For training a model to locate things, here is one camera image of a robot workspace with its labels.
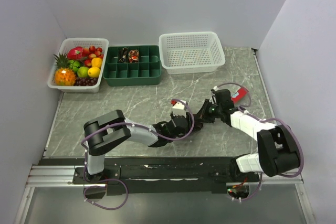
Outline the brown floral necktie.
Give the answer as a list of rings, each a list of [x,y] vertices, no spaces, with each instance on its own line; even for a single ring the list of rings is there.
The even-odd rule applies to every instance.
[[[200,131],[203,128],[204,123],[206,122],[206,117],[202,114],[193,114],[194,116],[194,127],[193,132]]]

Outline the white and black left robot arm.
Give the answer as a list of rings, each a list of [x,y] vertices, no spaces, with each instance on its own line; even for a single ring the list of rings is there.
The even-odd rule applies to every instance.
[[[171,119],[149,126],[126,118],[121,110],[114,110],[84,124],[85,148],[84,180],[98,183],[104,176],[106,153],[125,141],[142,143],[148,147],[162,147],[178,139],[185,139],[192,132],[201,130],[203,123],[195,114],[171,114]]]

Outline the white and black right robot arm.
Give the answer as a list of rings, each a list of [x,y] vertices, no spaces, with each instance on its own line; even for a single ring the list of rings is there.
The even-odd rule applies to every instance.
[[[240,130],[257,142],[258,152],[234,157],[230,177],[243,180],[248,173],[263,173],[269,177],[290,177],[288,171],[303,166],[302,149],[289,126],[276,125],[271,120],[253,117],[247,110],[234,105],[227,89],[212,89],[212,97],[206,99],[196,114],[200,123],[214,123],[220,119],[228,126]]]

